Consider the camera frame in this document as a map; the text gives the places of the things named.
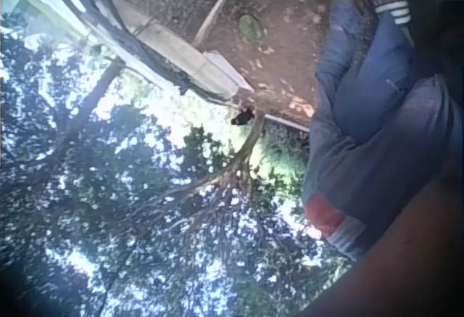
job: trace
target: blue pants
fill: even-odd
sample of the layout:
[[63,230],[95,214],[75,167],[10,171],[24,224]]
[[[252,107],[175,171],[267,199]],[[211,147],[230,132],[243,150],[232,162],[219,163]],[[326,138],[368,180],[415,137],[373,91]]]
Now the blue pants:
[[341,132],[367,142],[402,105],[415,73],[410,42],[383,13],[359,72],[348,73],[336,92],[333,118]]

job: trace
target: green object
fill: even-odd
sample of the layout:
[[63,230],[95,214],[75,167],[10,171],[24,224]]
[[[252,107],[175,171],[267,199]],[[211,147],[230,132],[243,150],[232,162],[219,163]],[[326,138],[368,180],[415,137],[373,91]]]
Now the green object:
[[240,18],[239,28],[244,41],[253,42],[262,38],[263,30],[261,25],[250,15],[244,15]]

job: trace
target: foliage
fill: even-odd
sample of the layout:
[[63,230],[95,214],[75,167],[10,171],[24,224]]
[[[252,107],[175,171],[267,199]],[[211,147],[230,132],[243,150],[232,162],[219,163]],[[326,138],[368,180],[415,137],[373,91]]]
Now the foliage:
[[[203,128],[175,147],[169,130],[133,102],[115,105],[108,118],[94,111],[46,169],[46,182],[28,183],[51,163],[90,93],[90,74],[78,54],[33,52],[11,34],[1,43],[1,182],[16,187],[2,196],[0,265],[19,276],[16,299],[34,313],[288,316],[344,265],[282,219],[282,195],[296,186],[277,173],[264,179],[255,171],[251,193],[232,187],[230,202],[211,185],[137,213],[166,190],[220,170],[233,152]],[[306,265],[308,258],[321,264]]]

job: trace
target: person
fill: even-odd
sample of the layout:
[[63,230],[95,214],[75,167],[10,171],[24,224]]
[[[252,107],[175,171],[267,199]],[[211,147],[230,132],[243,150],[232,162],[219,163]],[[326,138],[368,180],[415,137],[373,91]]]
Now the person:
[[316,70],[302,200],[308,220],[359,260],[446,159],[462,155],[462,113],[440,75],[421,78],[406,0],[369,0],[378,24],[359,69],[353,0],[332,0]]
[[294,317],[462,316],[462,165],[445,168],[373,248]]

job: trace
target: slipper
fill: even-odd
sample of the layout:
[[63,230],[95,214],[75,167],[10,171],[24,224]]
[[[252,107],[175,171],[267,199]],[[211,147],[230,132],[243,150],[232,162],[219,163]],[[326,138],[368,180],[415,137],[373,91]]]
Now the slipper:
[[369,2],[377,15],[389,12],[396,25],[405,25],[411,21],[409,4],[406,0],[369,0]]

